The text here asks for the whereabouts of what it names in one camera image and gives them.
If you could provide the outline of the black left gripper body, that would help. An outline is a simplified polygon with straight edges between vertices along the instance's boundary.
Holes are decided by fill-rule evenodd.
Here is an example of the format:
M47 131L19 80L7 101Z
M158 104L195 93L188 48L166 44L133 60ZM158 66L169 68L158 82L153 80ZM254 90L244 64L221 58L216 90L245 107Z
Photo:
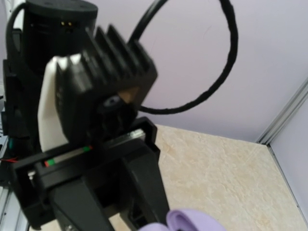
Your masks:
M89 145L62 145L22 159L13 165L13 191L30 226L41 228L57 220L50 204L50 192L65 183L83 178L94 191L108 219L122 218L122 158L145 144L159 159L155 144L157 127L146 117L114 139Z

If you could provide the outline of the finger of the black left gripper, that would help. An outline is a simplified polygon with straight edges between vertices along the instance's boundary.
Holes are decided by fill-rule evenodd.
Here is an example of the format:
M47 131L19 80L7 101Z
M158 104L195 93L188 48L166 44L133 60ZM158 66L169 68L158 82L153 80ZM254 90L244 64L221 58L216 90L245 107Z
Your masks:
M133 147L122 158L122 219L130 228L166 224L169 204L157 155L145 144Z
M63 231L112 231L94 191L80 178L53 189L49 200Z

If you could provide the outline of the purple earbud charging case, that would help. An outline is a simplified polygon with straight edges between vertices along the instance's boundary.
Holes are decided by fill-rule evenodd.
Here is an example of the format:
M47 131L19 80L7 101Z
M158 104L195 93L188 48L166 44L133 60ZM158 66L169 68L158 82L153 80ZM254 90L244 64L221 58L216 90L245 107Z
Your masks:
M140 231L225 231L226 229L210 215L194 209L170 210L166 216L167 224L151 223Z

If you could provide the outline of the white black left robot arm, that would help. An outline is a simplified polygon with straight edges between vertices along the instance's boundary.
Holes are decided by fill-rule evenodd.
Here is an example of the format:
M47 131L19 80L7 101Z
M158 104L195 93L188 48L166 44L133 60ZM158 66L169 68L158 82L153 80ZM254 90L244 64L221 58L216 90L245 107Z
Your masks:
M162 0L130 39L96 26L84 0L26 0L11 11L3 62L4 133L10 187L29 225L112 231L166 224L169 205L155 144L157 127L138 117L157 78L139 39Z

